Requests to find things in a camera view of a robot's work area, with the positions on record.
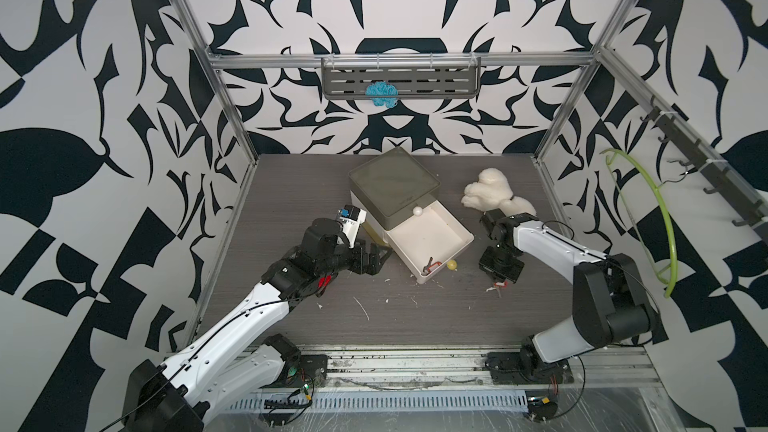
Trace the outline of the red tagged key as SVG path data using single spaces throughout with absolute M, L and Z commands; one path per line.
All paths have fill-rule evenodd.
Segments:
M 501 292 L 502 289 L 505 289 L 508 287 L 509 282 L 507 280 L 503 281 L 496 281 L 493 284 L 492 290 L 496 290 L 498 292 Z

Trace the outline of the white drawer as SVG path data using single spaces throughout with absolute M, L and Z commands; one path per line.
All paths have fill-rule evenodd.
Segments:
M 434 278 L 474 241 L 474 235 L 440 202 L 419 208 L 401 224 L 385 232 L 388 244 L 397 253 L 418 284 Z M 442 267 L 428 276 L 421 274 L 430 258 Z

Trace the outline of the drawer unit olive cream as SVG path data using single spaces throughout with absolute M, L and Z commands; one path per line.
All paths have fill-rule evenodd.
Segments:
M 366 223 L 382 243 L 387 233 L 439 197 L 441 183 L 424 165 L 398 146 L 352 169 L 353 203 L 368 213 Z

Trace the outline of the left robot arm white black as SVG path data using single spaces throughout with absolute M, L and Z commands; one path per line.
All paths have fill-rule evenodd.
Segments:
M 118 424 L 126 431 L 202 431 L 249 393 L 285 379 L 300 352 L 280 334 L 242 352 L 343 271 L 376 275 L 392 255 L 357 233 L 362 218 L 318 218 L 299 245 L 273 262 L 246 297 L 197 340 L 130 374 Z

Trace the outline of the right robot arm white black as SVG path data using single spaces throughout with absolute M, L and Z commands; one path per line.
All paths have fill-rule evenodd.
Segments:
M 480 223 L 494 242 L 479 268 L 493 279 L 516 282 L 527 254 L 572 286 L 571 315 L 527 338 L 517 352 L 491 352 L 485 367 L 496 383 L 546 384 L 563 381 L 568 360 L 627 339 L 653 333 L 659 319 L 634 260 L 585 247 L 528 213 L 499 209 Z

